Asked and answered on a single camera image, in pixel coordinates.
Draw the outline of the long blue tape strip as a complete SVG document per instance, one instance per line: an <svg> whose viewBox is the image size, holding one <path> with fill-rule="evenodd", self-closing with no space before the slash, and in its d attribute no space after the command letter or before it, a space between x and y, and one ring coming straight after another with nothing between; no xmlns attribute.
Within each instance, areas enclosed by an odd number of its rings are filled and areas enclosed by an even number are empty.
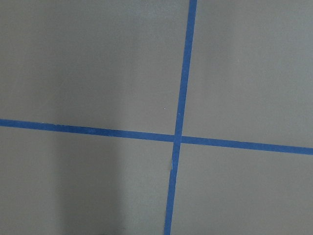
<svg viewBox="0 0 313 235"><path fill-rule="evenodd" d="M176 182L177 182L178 167L179 167L180 146L182 143L181 139L182 139L186 96L187 96L187 89L188 89L188 79L189 79L189 71L190 71L190 63L191 63L191 55L192 55L196 11L197 11L197 1L196 0L189 1L188 17L187 17L187 25L186 25L186 33L185 33L184 53L183 53L180 87L179 87L178 108L177 108L175 132L174 132L174 138L173 138L172 166L171 166L170 175L169 175L166 214L165 214L165 221L164 221L164 234L165 235L171 234L171 227L172 227L174 201L175 201L175 193L176 193Z"/></svg>

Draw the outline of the crossing blue tape strip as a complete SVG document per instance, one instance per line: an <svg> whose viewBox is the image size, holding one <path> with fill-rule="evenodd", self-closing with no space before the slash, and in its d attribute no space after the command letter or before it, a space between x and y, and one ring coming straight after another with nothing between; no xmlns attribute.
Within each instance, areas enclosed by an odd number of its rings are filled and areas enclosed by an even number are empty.
<svg viewBox="0 0 313 235"><path fill-rule="evenodd" d="M30 121L21 121L21 120L1 119L0 125L3 127L65 132L65 133L75 133L75 134L84 134L84 135L96 135L96 136L105 136L105 137L117 137L117 138L139 139L139 140L162 141L162 142L174 141L174 135L167 135L167 134L125 131L125 130L112 130L112 129L103 129L103 128L95 128L95 127L61 125L61 124L30 122ZM256 143L256 142L230 141L230 140L220 140L220 139L208 139L208 138L190 137L190 136L182 136L180 139L181 139L181 143L185 143L185 144L229 147L229 148L282 152L282 153L303 154L303 155L313 154L313 149L309 147L276 145L276 144Z"/></svg>

